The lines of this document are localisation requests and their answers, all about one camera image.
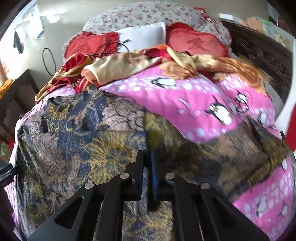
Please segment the dark wooden side table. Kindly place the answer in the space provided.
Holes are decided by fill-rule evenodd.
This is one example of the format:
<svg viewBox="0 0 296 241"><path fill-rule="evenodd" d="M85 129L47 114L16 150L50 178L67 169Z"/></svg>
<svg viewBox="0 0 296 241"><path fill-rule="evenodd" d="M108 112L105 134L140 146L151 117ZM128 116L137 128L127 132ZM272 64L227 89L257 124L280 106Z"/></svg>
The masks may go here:
<svg viewBox="0 0 296 241"><path fill-rule="evenodd" d="M25 113L26 109L25 109L25 106L21 103L21 100L18 96L18 92L20 91L22 86L28 86L28 85L30 85L33 88L35 94L39 93L39 89L31 75L30 69L27 69L23 74L21 74L20 77L13 82L12 86L6 91L3 97L1 97L1 127L10 136L12 136L12 132L10 131L8 126L4 123L4 120L6 118L7 105L9 102L14 100L17 103L17 105L20 107L22 113Z"/></svg>

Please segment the white pillow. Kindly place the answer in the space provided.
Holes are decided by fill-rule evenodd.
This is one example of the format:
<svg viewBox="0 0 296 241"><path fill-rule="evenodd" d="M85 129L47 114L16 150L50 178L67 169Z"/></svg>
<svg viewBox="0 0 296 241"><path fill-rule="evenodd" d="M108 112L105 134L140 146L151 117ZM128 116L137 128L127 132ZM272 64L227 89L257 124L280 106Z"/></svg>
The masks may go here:
<svg viewBox="0 0 296 241"><path fill-rule="evenodd" d="M116 33L119 35L120 43L130 40L124 43L124 46L120 45L118 52L133 52L166 43L166 24L164 22L124 28Z"/></svg>

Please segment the left red heart cushion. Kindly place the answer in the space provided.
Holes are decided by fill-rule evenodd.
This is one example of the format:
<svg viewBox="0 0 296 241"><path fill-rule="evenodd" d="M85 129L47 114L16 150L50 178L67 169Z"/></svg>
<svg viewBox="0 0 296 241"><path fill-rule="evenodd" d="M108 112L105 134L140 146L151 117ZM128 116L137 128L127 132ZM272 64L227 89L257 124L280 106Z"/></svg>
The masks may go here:
<svg viewBox="0 0 296 241"><path fill-rule="evenodd" d="M64 58L67 59L76 53L99 56L116 53L118 43L117 32L94 34L83 31L75 35L66 45Z"/></svg>

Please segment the right red heart cushion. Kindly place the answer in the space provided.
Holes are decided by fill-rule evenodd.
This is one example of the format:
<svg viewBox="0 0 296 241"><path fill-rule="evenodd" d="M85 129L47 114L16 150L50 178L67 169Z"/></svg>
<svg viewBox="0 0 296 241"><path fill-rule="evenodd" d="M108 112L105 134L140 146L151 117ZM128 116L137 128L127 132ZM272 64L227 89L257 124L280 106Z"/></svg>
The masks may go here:
<svg viewBox="0 0 296 241"><path fill-rule="evenodd" d="M190 55L229 57L227 47L215 35L197 32L185 23L166 26L166 44L177 52L188 52Z"/></svg>

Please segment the dark wooden headboard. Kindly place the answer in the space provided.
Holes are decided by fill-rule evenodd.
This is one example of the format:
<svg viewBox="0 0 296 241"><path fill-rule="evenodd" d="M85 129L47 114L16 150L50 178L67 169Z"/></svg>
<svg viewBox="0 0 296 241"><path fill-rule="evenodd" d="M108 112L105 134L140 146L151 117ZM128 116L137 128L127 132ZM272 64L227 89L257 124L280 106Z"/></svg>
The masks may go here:
<svg viewBox="0 0 296 241"><path fill-rule="evenodd" d="M231 35L231 49L237 56L261 70L286 102L292 85L292 52L275 40L231 20L221 21Z"/></svg>

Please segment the red gold floral blanket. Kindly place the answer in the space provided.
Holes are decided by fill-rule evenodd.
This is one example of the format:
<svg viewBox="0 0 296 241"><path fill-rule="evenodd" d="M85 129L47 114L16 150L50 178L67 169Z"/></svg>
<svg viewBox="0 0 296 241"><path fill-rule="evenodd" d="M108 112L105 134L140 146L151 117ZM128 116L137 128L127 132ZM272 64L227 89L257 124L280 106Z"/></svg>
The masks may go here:
<svg viewBox="0 0 296 241"><path fill-rule="evenodd" d="M101 58L81 53L73 54L36 94L35 102L41 102L50 92L63 86L70 86L80 93L90 84L101 87L153 66L158 66L162 75L174 80L185 80L200 72L211 81L218 82L225 78L226 74L234 73L258 93L268 95L262 76L253 66L228 57L189 55L165 46L163 49L151 48L141 52L113 53Z"/></svg>

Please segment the white red sleeve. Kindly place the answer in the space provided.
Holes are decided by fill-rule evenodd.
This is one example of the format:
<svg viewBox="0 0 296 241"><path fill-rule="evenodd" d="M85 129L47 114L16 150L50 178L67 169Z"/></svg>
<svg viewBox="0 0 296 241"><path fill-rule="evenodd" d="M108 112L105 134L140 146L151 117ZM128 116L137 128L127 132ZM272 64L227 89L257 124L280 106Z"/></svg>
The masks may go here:
<svg viewBox="0 0 296 241"><path fill-rule="evenodd" d="M295 151L295 39L292 55L292 84L282 111L276 119L276 127L285 134L289 148Z"/></svg>

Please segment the dark floral patterned garment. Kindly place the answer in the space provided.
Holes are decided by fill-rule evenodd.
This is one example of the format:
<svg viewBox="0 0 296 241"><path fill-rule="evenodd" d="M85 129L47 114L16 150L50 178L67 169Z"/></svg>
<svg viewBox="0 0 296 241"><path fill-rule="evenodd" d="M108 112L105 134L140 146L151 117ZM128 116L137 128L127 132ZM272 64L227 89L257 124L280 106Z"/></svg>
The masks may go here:
<svg viewBox="0 0 296 241"><path fill-rule="evenodd" d="M29 237L86 182L108 182L154 151L190 183L208 182L230 201L265 181L288 155L284 141L252 118L197 144L164 117L93 86L56 97L18 130L18 223Z"/></svg>

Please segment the pink penguin fleece blanket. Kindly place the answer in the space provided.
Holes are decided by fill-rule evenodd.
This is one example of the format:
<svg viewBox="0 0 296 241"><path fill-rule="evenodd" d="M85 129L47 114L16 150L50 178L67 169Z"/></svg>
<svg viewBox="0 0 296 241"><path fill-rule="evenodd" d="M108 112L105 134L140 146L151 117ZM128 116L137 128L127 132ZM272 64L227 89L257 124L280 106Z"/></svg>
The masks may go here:
<svg viewBox="0 0 296 241"><path fill-rule="evenodd" d="M249 87L234 74L218 82L197 76L173 80L162 75L157 67L97 88L144 106L151 113L168 120L184 138L203 144L238 127L249 117L269 133L281 139L274 126L275 109L270 98ZM62 87L46 96L16 124L16 144L10 162L17 164L18 131L23 122L44 108L51 98L73 96L71 87ZM16 181L6 188L13 207L16 229L24 237L18 223ZM293 215L293 170L287 155L263 182L243 192L233 204L271 240L277 240L287 228Z"/></svg>

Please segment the red heart cushion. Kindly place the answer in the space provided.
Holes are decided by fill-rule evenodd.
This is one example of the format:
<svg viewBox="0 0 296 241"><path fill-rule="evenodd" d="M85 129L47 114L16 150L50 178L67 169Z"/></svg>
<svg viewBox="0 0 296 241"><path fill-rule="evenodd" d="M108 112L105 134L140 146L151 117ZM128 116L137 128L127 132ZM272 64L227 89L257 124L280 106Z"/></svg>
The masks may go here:
<svg viewBox="0 0 296 241"><path fill-rule="evenodd" d="M166 26L166 44L177 52L188 52L190 55L229 57L227 47L215 35L197 32L185 23Z"/></svg>
<svg viewBox="0 0 296 241"><path fill-rule="evenodd" d="M64 58L67 59L76 53L99 56L116 53L118 43L117 32L94 34L83 31L75 35L66 45Z"/></svg>

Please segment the floral white bed sheet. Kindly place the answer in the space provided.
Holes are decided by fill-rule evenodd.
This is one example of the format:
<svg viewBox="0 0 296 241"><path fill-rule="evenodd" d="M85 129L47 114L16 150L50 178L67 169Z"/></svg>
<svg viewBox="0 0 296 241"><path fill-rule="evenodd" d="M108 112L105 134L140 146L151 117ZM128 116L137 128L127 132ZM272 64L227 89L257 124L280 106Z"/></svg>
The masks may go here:
<svg viewBox="0 0 296 241"><path fill-rule="evenodd" d="M229 55L232 53L229 30L221 22L209 17L204 8L168 1L143 1L117 6L91 18L83 31L100 34L158 22L165 22L168 26L177 22L186 23L197 32L211 33L226 46Z"/></svg>

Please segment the orange basket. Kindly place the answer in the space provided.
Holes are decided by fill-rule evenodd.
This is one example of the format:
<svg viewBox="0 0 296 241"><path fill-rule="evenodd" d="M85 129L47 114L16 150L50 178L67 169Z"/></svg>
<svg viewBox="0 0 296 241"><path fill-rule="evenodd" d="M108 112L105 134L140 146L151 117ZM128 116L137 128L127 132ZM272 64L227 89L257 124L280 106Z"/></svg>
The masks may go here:
<svg viewBox="0 0 296 241"><path fill-rule="evenodd" d="M0 87L0 99L3 98L5 93L10 89L10 87L13 85L13 80L11 78L8 78L4 84Z"/></svg>

